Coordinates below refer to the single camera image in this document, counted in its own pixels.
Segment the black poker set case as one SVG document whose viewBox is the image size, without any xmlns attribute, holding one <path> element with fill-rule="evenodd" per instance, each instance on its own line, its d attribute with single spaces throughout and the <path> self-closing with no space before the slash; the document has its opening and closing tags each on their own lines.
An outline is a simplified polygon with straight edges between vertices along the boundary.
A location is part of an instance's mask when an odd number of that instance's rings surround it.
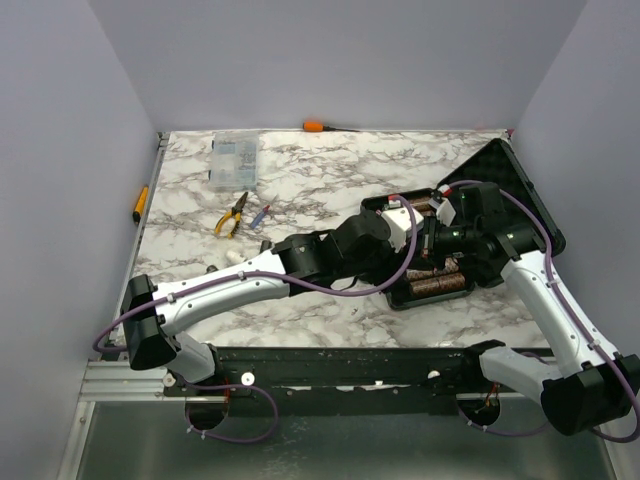
<svg viewBox="0 0 640 480">
<path fill-rule="evenodd" d="M 441 185 L 448 184 L 453 192 L 463 181 L 495 183 L 502 195 L 505 206 L 505 226 L 497 233 L 490 234 L 487 247 L 494 247 L 490 253 L 482 249 L 474 255 L 447 257 L 458 262 L 459 271 L 466 277 L 466 289 L 442 292 L 431 297 L 415 298 L 409 292 L 409 281 L 402 276 L 386 292 L 388 305 L 394 310 L 407 310 L 417 306 L 460 298 L 469 295 L 475 288 L 492 288 L 502 282 L 500 272 L 513 256 L 521 256 L 532 250 L 549 250 L 552 255 L 561 254 L 566 247 L 566 239 L 544 206 L 533 183 L 518 162 L 511 146 L 504 140 L 493 139 L 472 155 L 451 174 L 444 177 L 433 188 L 422 188 L 404 192 L 411 200 L 428 197 Z M 454 203 L 453 192 L 448 199 Z M 418 232 L 418 245 L 408 269 L 435 270 L 444 263 L 434 265 L 420 258 L 422 229 Z"/>
</svg>

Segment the brown 100 chip roll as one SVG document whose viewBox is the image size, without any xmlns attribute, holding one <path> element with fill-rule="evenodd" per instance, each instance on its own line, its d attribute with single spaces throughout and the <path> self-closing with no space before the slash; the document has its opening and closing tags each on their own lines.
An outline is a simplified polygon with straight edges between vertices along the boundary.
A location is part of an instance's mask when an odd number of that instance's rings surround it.
<svg viewBox="0 0 640 480">
<path fill-rule="evenodd" d="M 436 278 L 417 280 L 409 283 L 412 297 L 426 298 L 440 293 L 440 282 Z"/>
<path fill-rule="evenodd" d="M 466 277 L 462 273 L 443 275 L 437 278 L 439 289 L 442 292 L 459 291 L 466 289 Z"/>
</svg>

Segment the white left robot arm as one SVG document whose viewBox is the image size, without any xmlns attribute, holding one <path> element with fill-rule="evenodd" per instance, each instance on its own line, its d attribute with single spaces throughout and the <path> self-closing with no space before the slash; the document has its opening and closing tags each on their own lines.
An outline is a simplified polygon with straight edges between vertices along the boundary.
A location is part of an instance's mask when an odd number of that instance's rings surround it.
<svg viewBox="0 0 640 480">
<path fill-rule="evenodd" d="M 148 275 L 127 285 L 121 313 L 135 371 L 166 367 L 201 395 L 222 380 L 212 346 L 188 335 L 202 320 L 265 300 L 316 291 L 380 270 L 402 249 L 411 258 L 421 215 L 411 207 L 364 210 L 338 228 L 295 234 L 243 263 L 183 281 L 154 284 Z"/>
</svg>

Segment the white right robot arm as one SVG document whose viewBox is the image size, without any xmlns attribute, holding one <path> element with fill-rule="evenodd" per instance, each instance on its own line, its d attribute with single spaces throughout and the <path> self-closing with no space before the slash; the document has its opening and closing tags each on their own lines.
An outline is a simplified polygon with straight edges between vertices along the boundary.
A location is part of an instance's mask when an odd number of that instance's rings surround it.
<svg viewBox="0 0 640 480">
<path fill-rule="evenodd" d="M 505 385 L 537 402 L 570 436 L 638 413 L 639 358 L 622 355 L 589 320 L 557 274 L 544 225 L 491 182 L 461 180 L 432 194 L 436 214 L 423 229 L 424 256 L 471 262 L 480 285 L 502 280 L 523 301 L 555 362 L 545 364 L 498 341 L 468 348 L 460 379 L 469 390 Z"/>
</svg>

